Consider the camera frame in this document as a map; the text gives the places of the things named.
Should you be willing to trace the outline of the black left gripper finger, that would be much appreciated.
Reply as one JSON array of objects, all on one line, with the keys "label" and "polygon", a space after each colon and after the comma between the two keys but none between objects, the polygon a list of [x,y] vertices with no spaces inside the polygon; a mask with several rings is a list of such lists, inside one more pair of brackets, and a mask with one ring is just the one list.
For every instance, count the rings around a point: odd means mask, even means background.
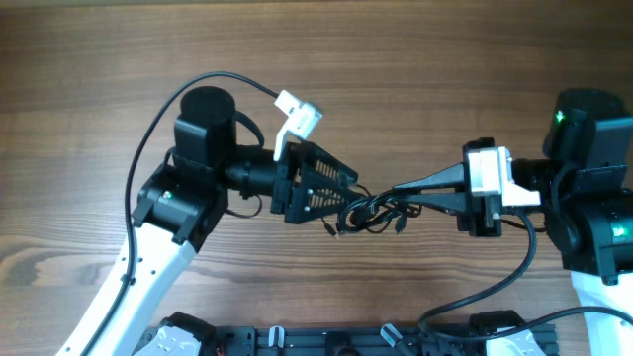
[{"label": "black left gripper finger", "polygon": [[302,141],[308,167],[343,187],[357,183],[358,173],[311,141]]},{"label": "black left gripper finger", "polygon": [[296,223],[339,214],[361,197],[361,193],[328,177],[304,175],[296,187]]}]

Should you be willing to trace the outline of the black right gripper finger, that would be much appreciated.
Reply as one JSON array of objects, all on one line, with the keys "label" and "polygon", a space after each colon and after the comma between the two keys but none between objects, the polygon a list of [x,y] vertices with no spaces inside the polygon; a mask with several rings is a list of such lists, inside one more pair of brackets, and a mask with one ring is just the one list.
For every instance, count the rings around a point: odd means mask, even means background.
[{"label": "black right gripper finger", "polygon": [[394,190],[432,190],[460,188],[465,184],[463,163],[457,163],[425,178],[395,185]]},{"label": "black right gripper finger", "polygon": [[452,216],[464,215],[469,211],[467,197],[463,192],[432,194],[397,192],[396,197],[401,202],[421,205]]}]

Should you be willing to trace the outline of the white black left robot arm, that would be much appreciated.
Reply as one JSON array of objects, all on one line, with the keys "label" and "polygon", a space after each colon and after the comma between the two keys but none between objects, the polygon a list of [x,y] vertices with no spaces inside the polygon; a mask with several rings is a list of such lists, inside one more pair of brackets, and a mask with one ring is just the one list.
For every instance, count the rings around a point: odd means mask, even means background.
[{"label": "white black left robot arm", "polygon": [[132,234],[62,355],[130,355],[155,311],[228,214],[228,193],[271,198],[271,211],[300,224],[358,198],[357,173],[308,141],[321,113],[283,91],[288,119],[274,149],[228,91],[202,86],[181,99],[175,144],[138,192]]}]

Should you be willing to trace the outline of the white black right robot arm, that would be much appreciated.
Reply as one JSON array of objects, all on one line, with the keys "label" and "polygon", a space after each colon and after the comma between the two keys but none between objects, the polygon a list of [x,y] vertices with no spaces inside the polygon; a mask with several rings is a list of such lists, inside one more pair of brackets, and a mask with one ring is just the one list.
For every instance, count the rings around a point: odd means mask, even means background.
[{"label": "white black right robot arm", "polygon": [[585,308],[632,313],[632,192],[623,182],[632,115],[615,94],[572,88],[557,98],[540,160],[514,159],[490,137],[463,160],[396,186],[405,201],[444,211],[472,236],[498,237],[501,218],[541,213]]}]

